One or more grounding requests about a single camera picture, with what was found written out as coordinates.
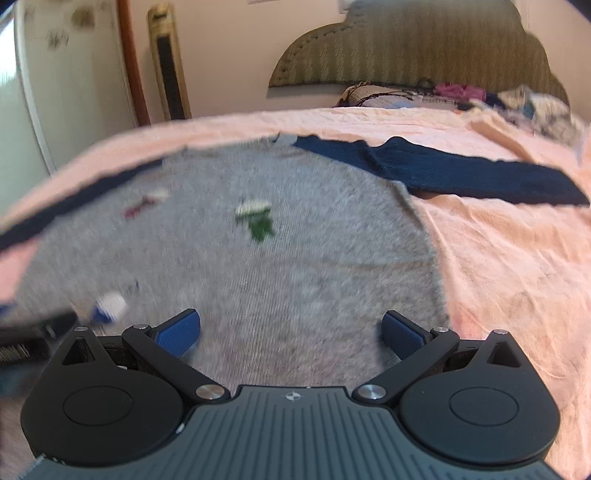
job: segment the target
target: blue gripper pad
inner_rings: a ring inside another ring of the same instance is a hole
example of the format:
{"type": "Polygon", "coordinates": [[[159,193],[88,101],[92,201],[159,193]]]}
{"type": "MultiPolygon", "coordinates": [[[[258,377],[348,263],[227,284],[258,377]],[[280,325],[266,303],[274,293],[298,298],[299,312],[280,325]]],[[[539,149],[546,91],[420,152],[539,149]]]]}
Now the blue gripper pad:
{"type": "Polygon", "coordinates": [[[431,340],[431,334],[398,312],[390,310],[382,319],[382,339],[400,360],[404,360],[425,346],[431,340]]]}
{"type": "Polygon", "coordinates": [[[197,342],[200,331],[199,314],[193,309],[187,309],[152,329],[150,336],[168,353],[179,358],[197,342]]]}

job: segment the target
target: headboard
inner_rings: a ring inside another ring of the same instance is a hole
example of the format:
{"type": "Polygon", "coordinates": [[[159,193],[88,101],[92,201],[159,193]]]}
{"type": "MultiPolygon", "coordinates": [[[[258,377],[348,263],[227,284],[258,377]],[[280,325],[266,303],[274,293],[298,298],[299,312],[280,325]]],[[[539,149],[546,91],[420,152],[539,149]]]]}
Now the headboard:
{"type": "Polygon", "coordinates": [[[544,47],[511,0],[357,0],[342,23],[302,35],[269,87],[371,82],[469,83],[489,92],[529,85],[568,102],[544,47]]]}

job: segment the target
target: logo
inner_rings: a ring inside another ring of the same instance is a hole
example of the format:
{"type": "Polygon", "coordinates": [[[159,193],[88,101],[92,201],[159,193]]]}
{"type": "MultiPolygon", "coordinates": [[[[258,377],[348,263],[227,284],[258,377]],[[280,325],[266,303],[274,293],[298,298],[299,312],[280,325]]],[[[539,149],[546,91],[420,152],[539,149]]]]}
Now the logo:
{"type": "Polygon", "coordinates": [[[287,400],[289,400],[290,402],[295,402],[295,401],[298,401],[298,400],[304,398],[304,396],[300,395],[298,392],[295,392],[292,390],[291,392],[289,392],[288,394],[285,395],[285,398],[287,400]]]}

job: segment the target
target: pink clothing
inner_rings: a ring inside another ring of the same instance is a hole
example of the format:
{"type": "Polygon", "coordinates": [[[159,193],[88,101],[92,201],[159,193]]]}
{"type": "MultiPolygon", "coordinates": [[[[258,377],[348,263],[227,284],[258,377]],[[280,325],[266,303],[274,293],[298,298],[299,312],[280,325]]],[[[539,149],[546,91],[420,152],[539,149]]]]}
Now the pink clothing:
{"type": "Polygon", "coordinates": [[[458,85],[457,83],[438,83],[433,90],[435,95],[468,102],[472,98],[486,101],[486,90],[473,85],[458,85]]]}

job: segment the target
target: white wall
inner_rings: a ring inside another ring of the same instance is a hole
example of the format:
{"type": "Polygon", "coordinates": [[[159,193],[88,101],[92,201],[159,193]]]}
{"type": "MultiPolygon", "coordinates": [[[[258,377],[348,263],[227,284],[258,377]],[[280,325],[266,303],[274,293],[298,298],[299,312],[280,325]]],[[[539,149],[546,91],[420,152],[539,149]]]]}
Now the white wall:
{"type": "MultiPolygon", "coordinates": [[[[163,120],[146,15],[157,0],[132,0],[136,49],[148,111],[163,120]]],[[[172,0],[193,116],[333,106],[344,87],[279,89],[268,96],[271,73],[300,35],[341,22],[337,0],[172,0]]]]}
{"type": "MultiPolygon", "coordinates": [[[[285,49],[300,35],[340,22],[340,0],[171,0],[193,116],[333,106],[341,86],[272,89],[267,84],[285,49]]],[[[132,21],[148,111],[163,120],[146,15],[157,0],[132,0],[132,21]]],[[[567,0],[516,0],[526,26],[542,41],[574,110],[591,120],[591,24],[567,0]]]]}
{"type": "Polygon", "coordinates": [[[567,0],[515,0],[526,30],[540,39],[571,107],[591,121],[591,22],[567,0]]]}

